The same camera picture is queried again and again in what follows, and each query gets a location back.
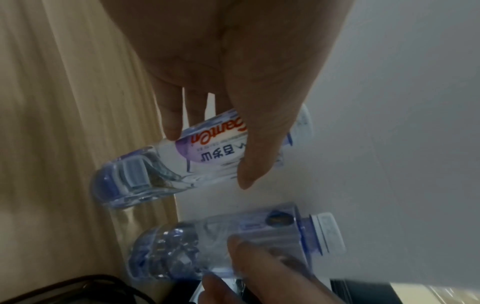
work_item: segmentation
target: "wooden table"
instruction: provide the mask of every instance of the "wooden table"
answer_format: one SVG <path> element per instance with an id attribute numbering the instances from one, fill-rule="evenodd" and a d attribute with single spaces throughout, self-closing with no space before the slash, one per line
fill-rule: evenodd
<path id="1" fill-rule="evenodd" d="M 176 221 L 175 202 L 109 212 L 89 181 L 161 136 L 142 66 L 97 1 L 0 2 L 0 300 L 123 275 L 131 241 Z"/>

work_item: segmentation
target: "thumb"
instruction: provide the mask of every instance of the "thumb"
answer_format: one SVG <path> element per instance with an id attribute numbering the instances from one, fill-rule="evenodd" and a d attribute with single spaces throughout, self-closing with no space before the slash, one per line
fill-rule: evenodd
<path id="1" fill-rule="evenodd" d="M 245 155 L 237 171 L 240 188 L 250 188 L 257 179 L 270 171 L 289 129 L 290 125 L 287 124 L 267 132 L 248 130 Z"/>

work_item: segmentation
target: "brand logo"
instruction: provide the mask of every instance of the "brand logo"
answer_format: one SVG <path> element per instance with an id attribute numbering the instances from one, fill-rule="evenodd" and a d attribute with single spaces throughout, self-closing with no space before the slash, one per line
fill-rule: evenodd
<path id="1" fill-rule="evenodd" d="M 242 119 L 240 117 L 237 117 L 236 119 L 221 123 L 220 125 L 216 125 L 208 130 L 191 135 L 191 143 L 194 144 L 200 141 L 201 145 L 206 145 L 213 137 L 217 136 L 218 134 L 235 128 L 237 128 L 237 131 L 239 132 L 247 130 L 247 126 L 244 124 Z"/>

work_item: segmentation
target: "black cable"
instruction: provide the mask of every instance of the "black cable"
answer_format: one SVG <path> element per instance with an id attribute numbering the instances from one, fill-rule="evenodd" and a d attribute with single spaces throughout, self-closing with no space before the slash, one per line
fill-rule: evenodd
<path id="1" fill-rule="evenodd" d="M 128 286 L 127 284 L 125 284 L 119 278 L 117 278 L 115 276 L 112 276 L 112 275 L 107 275 L 107 274 L 85 275 L 85 276 L 65 280 L 65 281 L 62 281 L 62 282 L 58 282 L 58 283 L 55 283 L 55 284 L 52 284 L 52 285 L 49 285 L 49 286 L 46 286 L 46 287 L 42 287 L 42 288 L 30 291 L 30 292 L 24 293 L 22 295 L 19 295 L 19 296 L 16 296 L 14 298 L 8 299 L 6 301 L 0 302 L 0 304 L 14 304 L 14 303 L 18 303 L 20 301 L 26 300 L 28 298 L 32 298 L 34 296 L 38 296 L 40 294 L 50 292 L 50 291 L 53 291 L 55 289 L 63 288 L 63 287 L 66 287 L 66 286 L 69 286 L 69 285 L 72 285 L 72 284 L 77 284 L 77 283 L 86 282 L 86 281 L 96 281 L 96 280 L 103 280 L 103 281 L 111 282 L 112 284 L 109 284 L 108 286 L 110 288 L 113 287 L 112 288 L 113 292 L 116 293 L 117 295 L 120 295 L 120 293 L 115 291 L 115 287 L 117 287 L 117 289 L 123 291 L 124 292 L 123 296 L 126 295 L 127 299 L 125 299 L 125 301 L 122 301 L 122 302 L 125 302 L 125 303 L 129 302 L 129 303 L 135 304 L 135 296 L 138 296 L 138 297 L 142 298 L 143 300 L 145 300 L 148 304 L 156 304 L 155 301 L 151 297 L 146 295 L 145 293 L 143 293 L 140 290 L 137 290 L 133 287 Z M 61 295 L 53 296 L 49 299 L 41 300 L 41 301 L 39 301 L 39 303 L 40 302 L 41 303 L 47 303 L 48 300 L 53 300 L 54 298 L 59 299 L 58 302 L 60 302 L 60 303 L 67 303 L 67 302 L 70 302 L 71 299 L 81 298 L 80 295 L 85 295 L 89 292 L 90 292 L 90 295 L 99 296 L 99 295 L 101 295 L 101 292 L 106 290 L 105 287 L 106 286 L 102 286 L 102 288 L 98 288 L 97 290 L 92 291 L 92 289 L 88 289 L 87 285 L 84 285 L 84 287 L 79 289 L 78 292 L 72 292 L 71 297 L 68 296 L 67 293 L 65 293 L 66 298 L 62 297 L 63 294 L 61 294 Z"/>

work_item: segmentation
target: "plastic water bottle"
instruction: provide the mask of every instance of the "plastic water bottle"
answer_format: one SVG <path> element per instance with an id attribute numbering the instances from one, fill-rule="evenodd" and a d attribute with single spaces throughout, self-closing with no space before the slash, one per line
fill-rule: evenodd
<path id="1" fill-rule="evenodd" d="M 310 115 L 302 106 L 283 146 L 311 137 Z M 175 142 L 165 139 L 106 163 L 95 173 L 90 191 L 102 204 L 125 208 L 236 178 L 246 143 L 247 127 L 230 110 L 184 130 Z"/>
<path id="2" fill-rule="evenodd" d="M 311 254 L 345 252 L 331 213 L 301 218 L 295 204 L 287 203 L 150 229 L 132 246 L 128 273 L 137 280 L 200 279 L 206 273 L 237 277 L 227 250 L 233 234 L 269 248 L 281 260 L 300 261 L 310 270 Z"/>

